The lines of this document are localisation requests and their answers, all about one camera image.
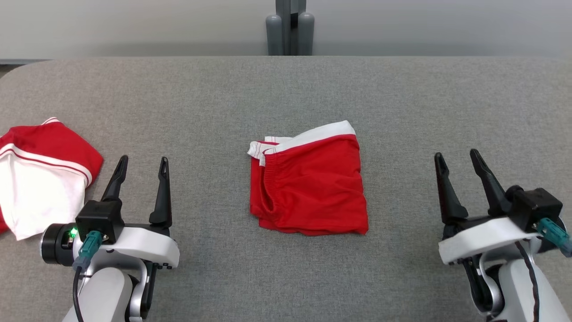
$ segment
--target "folded clothing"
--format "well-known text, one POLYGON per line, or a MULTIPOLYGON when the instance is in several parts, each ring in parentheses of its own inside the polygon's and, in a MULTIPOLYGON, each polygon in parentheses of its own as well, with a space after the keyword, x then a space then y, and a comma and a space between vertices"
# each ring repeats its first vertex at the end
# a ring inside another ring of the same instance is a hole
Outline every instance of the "folded clothing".
POLYGON ((102 164, 96 149, 55 117, 9 129, 0 137, 0 230, 21 240, 73 222, 102 164))
POLYGON ((251 142, 251 213, 284 233, 365 234, 359 145, 348 121, 251 142))

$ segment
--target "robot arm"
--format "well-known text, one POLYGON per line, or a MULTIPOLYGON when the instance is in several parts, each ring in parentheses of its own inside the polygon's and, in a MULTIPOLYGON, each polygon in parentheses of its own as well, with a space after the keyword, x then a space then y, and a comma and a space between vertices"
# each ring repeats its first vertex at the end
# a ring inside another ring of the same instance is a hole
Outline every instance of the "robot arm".
MULTIPOLYGON (((49 264, 87 266, 78 285, 78 303, 84 321, 140 322, 147 317, 157 270, 176 268, 180 252, 170 238, 172 224, 169 165, 161 159, 155 210, 146 224, 125 224, 119 199, 128 157, 121 157, 101 201, 88 201, 75 223, 53 224, 44 232, 41 255, 49 264), (97 231, 102 244, 87 261, 82 247, 97 231), (122 270, 135 271, 136 276, 122 270)), ((78 321, 74 307, 64 321, 78 321)))
POLYGON ((545 231, 537 230, 541 220, 566 230, 559 217, 562 203, 542 188, 524 191, 513 186, 505 192, 480 153, 473 149, 470 155, 490 206, 483 217, 468 217, 449 181, 443 156, 435 155, 445 224, 439 243, 443 263, 463 265, 473 302, 487 321, 570 321, 534 263, 535 254, 557 248, 541 234, 545 231))

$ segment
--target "red shorts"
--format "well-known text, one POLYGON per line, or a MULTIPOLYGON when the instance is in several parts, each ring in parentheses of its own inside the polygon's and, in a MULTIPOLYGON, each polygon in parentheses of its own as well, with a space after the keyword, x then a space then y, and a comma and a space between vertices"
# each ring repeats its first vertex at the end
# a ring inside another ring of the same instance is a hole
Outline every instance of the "red shorts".
POLYGON ((359 145, 348 121, 252 142, 251 213, 284 233, 365 234, 359 145))

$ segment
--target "teal connector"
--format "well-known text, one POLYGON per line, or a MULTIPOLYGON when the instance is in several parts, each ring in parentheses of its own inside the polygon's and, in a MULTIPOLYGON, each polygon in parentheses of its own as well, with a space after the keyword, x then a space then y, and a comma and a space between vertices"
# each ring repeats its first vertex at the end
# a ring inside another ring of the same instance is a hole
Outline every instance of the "teal connector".
POLYGON ((73 262, 73 270, 78 268, 86 269, 92 262, 93 256, 100 249, 101 244, 104 241, 103 235, 99 231, 92 230, 85 237, 84 244, 81 245, 80 255, 73 262))
POLYGON ((572 257, 572 241, 568 233, 548 218, 542 218, 537 224, 537 231, 547 240, 555 244, 564 256, 572 257))

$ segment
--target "gray table surface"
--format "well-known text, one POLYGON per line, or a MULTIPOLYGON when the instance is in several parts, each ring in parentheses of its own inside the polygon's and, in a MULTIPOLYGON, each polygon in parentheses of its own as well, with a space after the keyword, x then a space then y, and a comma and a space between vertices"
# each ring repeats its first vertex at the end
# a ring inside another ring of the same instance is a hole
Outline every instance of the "gray table surface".
MULTIPOLYGON (((487 207, 468 155, 506 188, 544 187, 572 226, 572 65, 542 58, 220 57, 41 62, 0 79, 0 133, 56 116, 105 158, 128 154, 126 222, 146 222, 170 161, 180 267, 157 277, 148 321, 482 321, 460 266, 441 263, 433 154, 471 215, 487 207), (306 237, 248 212, 248 143, 349 120, 370 230, 306 237)), ((59 321, 73 271, 39 237, 0 236, 0 320, 59 321)), ((572 261, 537 264, 572 314, 572 261)))

